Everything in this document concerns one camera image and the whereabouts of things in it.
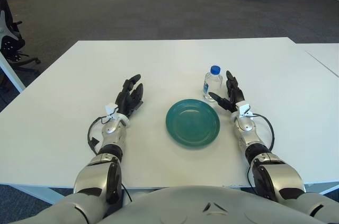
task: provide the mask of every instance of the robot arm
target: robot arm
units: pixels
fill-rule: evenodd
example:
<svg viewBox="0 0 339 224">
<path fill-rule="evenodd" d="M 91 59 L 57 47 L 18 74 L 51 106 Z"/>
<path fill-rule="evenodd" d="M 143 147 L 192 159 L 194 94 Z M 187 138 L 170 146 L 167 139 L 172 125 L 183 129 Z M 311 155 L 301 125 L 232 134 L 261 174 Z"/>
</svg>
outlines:
<svg viewBox="0 0 339 224">
<path fill-rule="evenodd" d="M 236 78 L 229 71 L 226 76 L 230 100 L 214 93 L 209 94 L 221 107 L 232 113 L 234 132 L 251 167 L 256 193 L 321 221 L 338 222 L 337 202 L 319 194 L 305 193 L 304 183 L 298 172 L 271 152 L 273 145 L 267 148 L 259 138 L 253 121 L 255 115 L 250 111 L 250 105 L 245 101 Z"/>
<path fill-rule="evenodd" d="M 121 200 L 120 163 L 129 125 L 128 117 L 142 104 L 143 86 L 139 84 L 131 95 L 130 91 L 140 78 L 140 75 L 136 75 L 125 81 L 113 107 L 114 112 L 108 113 L 109 121 L 102 128 L 102 146 L 78 174 L 74 194 L 38 215 L 17 223 L 95 224 L 104 218 L 111 205 Z"/>
</svg>

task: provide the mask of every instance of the gray carpet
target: gray carpet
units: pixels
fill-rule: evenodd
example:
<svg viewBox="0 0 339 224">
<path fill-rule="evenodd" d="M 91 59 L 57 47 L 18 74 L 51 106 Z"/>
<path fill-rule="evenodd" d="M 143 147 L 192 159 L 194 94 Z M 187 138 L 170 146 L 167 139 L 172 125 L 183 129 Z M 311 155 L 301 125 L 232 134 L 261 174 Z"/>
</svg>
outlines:
<svg viewBox="0 0 339 224">
<path fill-rule="evenodd" d="M 23 51 L 48 68 L 78 40 L 289 37 L 296 43 L 339 42 L 337 0 L 8 0 L 23 21 Z M 19 73 L 29 85 L 34 77 Z M 0 110 L 17 96 L 0 92 Z M 0 186 L 0 224 L 48 204 Z"/>
</svg>

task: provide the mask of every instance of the table leg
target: table leg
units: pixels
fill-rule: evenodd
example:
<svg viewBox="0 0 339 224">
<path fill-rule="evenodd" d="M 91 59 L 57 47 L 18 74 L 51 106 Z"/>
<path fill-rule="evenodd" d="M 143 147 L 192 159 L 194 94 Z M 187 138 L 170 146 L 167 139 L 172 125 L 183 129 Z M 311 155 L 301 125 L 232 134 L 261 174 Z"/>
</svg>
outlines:
<svg viewBox="0 0 339 224">
<path fill-rule="evenodd" d="M 314 192 L 324 195 L 339 189 L 339 182 L 306 184 L 305 189 L 306 192 Z"/>
<path fill-rule="evenodd" d="M 0 52 L 0 67 L 6 74 L 6 76 L 10 79 L 10 81 L 13 83 L 15 88 L 19 91 L 19 93 L 26 88 L 1 52 Z"/>
<path fill-rule="evenodd" d="M 47 187 L 35 187 L 35 186 L 12 185 L 12 184 L 10 186 L 19 191 L 27 193 L 28 195 L 31 195 L 37 199 L 50 203 L 50 204 L 55 204 L 64 198 L 63 195 Z"/>
</svg>

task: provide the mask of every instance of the teal plate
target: teal plate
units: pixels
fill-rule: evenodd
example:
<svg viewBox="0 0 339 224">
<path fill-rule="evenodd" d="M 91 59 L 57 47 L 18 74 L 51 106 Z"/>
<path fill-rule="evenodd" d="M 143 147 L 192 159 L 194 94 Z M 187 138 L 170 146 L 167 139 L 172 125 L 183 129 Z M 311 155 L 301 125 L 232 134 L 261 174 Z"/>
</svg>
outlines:
<svg viewBox="0 0 339 224">
<path fill-rule="evenodd" d="M 166 127 L 175 141 L 185 146 L 203 147 L 217 137 L 220 121 L 217 113 L 207 103 L 182 100 L 169 109 Z"/>
</svg>

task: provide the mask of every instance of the black office chair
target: black office chair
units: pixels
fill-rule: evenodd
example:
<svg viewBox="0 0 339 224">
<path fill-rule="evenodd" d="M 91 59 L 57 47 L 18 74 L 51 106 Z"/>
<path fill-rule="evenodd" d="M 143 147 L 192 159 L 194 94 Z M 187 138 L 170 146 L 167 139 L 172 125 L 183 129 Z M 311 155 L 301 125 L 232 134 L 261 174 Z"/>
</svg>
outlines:
<svg viewBox="0 0 339 224">
<path fill-rule="evenodd" d="M 35 76 L 38 76 L 40 72 L 37 69 L 21 67 L 22 65 L 29 64 L 33 61 L 35 61 L 36 64 L 41 63 L 37 57 L 20 61 L 22 56 L 28 56 L 19 51 L 25 45 L 25 41 L 22 39 L 19 28 L 17 27 L 21 23 L 21 21 L 13 22 L 12 13 L 7 0 L 0 0 L 1 54 L 6 58 L 14 70 L 31 72 L 34 73 Z M 7 81 L 8 78 L 4 77 L 4 80 L 0 83 L 0 87 L 4 88 Z"/>
</svg>

